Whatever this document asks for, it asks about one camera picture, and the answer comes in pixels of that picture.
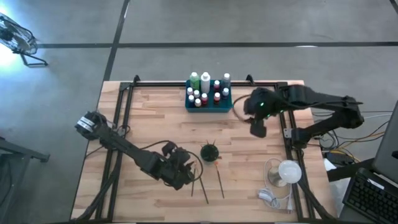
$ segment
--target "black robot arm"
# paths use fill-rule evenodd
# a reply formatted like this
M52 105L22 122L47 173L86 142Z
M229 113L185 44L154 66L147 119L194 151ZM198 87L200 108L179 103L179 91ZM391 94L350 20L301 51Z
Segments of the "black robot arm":
M363 124L357 102L350 96L333 96L317 93L303 85L291 85L277 91L266 88L255 89L244 102L244 112L254 117L247 120L251 124L251 134L264 138L266 127L264 119L276 116L287 110L303 110L319 108L331 110L331 117L315 123L307 128L287 129L285 135L292 139L296 148L306 148L314 136L325 134L336 128L357 128Z
M107 124L105 116L97 112L87 112L75 125L77 131L88 140L99 139L99 142L108 150L119 150L134 159L141 171L156 180L162 179L175 190L182 188L194 180L190 159L191 152L177 147L171 141L163 148L163 155L139 149L125 140Z

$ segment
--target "concrete floor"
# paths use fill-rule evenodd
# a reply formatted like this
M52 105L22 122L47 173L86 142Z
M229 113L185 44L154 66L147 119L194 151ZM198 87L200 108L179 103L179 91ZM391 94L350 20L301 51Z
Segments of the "concrete floor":
M41 44L114 40L125 0L2 0L0 12L32 30ZM388 0L131 0L120 43L398 41ZM9 223L69 219L87 141L74 129L98 101L110 48L40 49L47 68L27 68L0 46L0 136L51 153L32 161ZM302 79L314 90L351 95L364 116L398 100L397 47L118 49L110 80L183 80L191 71L234 79ZM340 136L371 133L388 116ZM373 157L379 141L349 147Z

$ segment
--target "green bottle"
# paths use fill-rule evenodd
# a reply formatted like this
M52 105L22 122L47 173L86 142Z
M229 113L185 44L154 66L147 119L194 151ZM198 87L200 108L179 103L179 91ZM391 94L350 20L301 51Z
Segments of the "green bottle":
M189 80L193 90L200 91L200 77L196 72L192 72L192 74L189 76Z

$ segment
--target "computer monitor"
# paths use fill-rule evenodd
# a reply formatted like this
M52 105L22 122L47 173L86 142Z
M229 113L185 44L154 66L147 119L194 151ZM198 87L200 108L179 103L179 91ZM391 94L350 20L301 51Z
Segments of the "computer monitor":
M378 174L398 183L398 101L373 160L373 168Z

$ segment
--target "white cable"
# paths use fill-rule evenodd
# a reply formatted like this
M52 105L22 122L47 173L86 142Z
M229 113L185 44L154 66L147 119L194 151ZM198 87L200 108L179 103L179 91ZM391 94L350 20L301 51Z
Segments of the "white cable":
M379 115L364 117L363 119L378 118L378 117L381 117L381 116L391 116L391 115L392 114L379 114Z
M266 160L266 162L264 163L264 185L266 187L264 187L263 189L260 189L258 191L258 196L259 196L259 198L263 199L264 203L267 206L269 206L271 208L276 208L276 209L281 209L280 208L280 202L283 201L283 200L286 200L288 198L289 200L288 200L287 208L292 208L292 205L291 205L292 185L291 184L290 184L289 194L286 195L285 197L282 197L282 198L277 198L274 195L274 193L272 192L272 189L267 186L266 168L267 168L267 163L269 161L271 161L271 160L277 160L279 162L282 162L280 159L275 158L275 157Z

